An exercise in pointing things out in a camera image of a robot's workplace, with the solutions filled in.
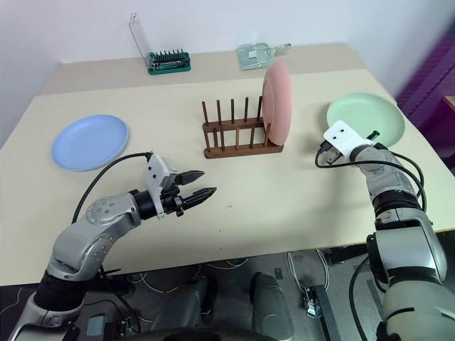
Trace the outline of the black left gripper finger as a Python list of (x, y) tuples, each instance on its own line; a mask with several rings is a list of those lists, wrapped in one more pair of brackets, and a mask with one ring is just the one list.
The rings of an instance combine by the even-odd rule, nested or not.
[(201, 170), (190, 170), (177, 175), (177, 185), (187, 185), (199, 179), (205, 174)]
[(215, 191), (217, 190), (216, 187), (213, 188), (203, 188), (201, 190), (197, 190), (192, 195), (188, 197), (184, 197), (182, 201), (182, 209), (188, 210), (192, 207), (200, 205), (204, 201), (206, 201), (210, 196), (212, 196)]

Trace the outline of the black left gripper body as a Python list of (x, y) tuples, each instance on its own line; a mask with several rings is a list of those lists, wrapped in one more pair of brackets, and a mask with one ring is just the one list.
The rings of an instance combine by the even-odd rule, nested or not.
[(161, 191), (161, 204), (167, 215), (174, 212), (177, 217), (183, 215), (183, 201), (180, 196), (180, 185), (183, 185), (183, 173), (179, 173), (172, 181), (166, 184)]

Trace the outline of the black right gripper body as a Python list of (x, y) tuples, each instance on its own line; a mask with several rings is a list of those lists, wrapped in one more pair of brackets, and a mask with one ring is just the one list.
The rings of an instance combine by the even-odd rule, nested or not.
[(331, 166), (342, 157), (343, 154), (338, 149), (330, 146), (325, 152), (325, 164)]

